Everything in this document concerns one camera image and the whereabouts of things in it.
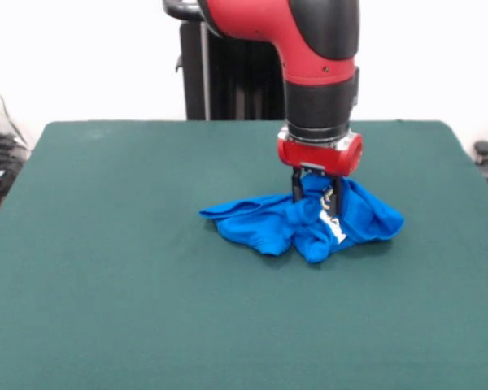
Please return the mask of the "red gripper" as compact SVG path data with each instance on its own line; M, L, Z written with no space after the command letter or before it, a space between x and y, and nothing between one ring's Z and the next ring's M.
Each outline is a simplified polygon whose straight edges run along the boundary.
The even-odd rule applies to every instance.
M349 176L358 167L363 154L364 139L359 133L348 132L343 138L330 143L309 144L296 141L288 132L277 135L280 160L293 167L291 188L293 202L303 199L302 169L324 172L331 177L333 193L330 195L330 214L342 211L342 177Z

